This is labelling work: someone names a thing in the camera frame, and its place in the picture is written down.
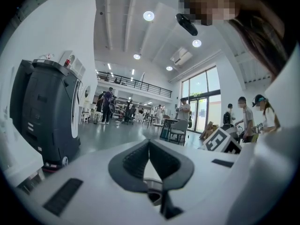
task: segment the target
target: woman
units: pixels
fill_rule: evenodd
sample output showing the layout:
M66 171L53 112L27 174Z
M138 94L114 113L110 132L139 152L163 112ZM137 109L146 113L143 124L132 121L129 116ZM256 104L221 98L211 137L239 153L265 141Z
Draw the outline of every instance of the woman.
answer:
M272 108L271 104L268 100L258 94L255 97L255 101L253 103L253 107L255 107L258 111L263 111L264 122L262 123L262 130L265 133L276 131L279 127L279 121L274 113L274 109Z
M180 0L184 16L202 25L227 20L240 34L249 51L265 66L274 80L296 44L293 5L278 0Z

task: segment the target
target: cap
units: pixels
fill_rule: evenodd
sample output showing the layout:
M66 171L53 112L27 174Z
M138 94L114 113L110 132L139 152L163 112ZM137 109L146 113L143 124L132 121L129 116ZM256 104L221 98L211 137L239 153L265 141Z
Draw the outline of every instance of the cap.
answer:
M254 98L254 102L252 103L252 107L256 106L259 102L266 100L266 98L261 95L257 94L256 97Z

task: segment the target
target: glass door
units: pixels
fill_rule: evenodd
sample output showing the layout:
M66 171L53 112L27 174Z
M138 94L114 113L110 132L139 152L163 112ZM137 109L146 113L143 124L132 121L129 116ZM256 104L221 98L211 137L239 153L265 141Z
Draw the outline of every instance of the glass door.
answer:
M192 112L192 127L188 128L189 131L195 131L195 124L196 124L196 118L197 118L197 107L198 107L198 100L190 101L189 104L191 105L191 112Z
M198 114L197 114L197 126L195 131L202 133L205 129L207 118L207 98L201 98L198 100Z

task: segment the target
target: backpack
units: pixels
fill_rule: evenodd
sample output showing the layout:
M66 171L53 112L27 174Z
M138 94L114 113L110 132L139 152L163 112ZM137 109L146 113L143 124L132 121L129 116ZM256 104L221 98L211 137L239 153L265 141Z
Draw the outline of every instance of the backpack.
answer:
M225 112L224 116L223 116L223 124L230 124L230 113L229 112Z

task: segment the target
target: recessed light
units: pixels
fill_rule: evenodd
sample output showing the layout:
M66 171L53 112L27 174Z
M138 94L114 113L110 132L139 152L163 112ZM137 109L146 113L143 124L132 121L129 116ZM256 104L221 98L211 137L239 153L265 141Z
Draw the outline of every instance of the recessed light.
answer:
M148 22L152 21L154 19L154 13L151 12L151 11L147 11L147 12L144 13L143 17Z
M141 58L141 56L139 54L135 54L133 55L133 57L136 59L136 60L139 60Z
M193 46L194 46L194 47L200 47L201 44L202 44L201 41L198 40L198 39L193 41Z

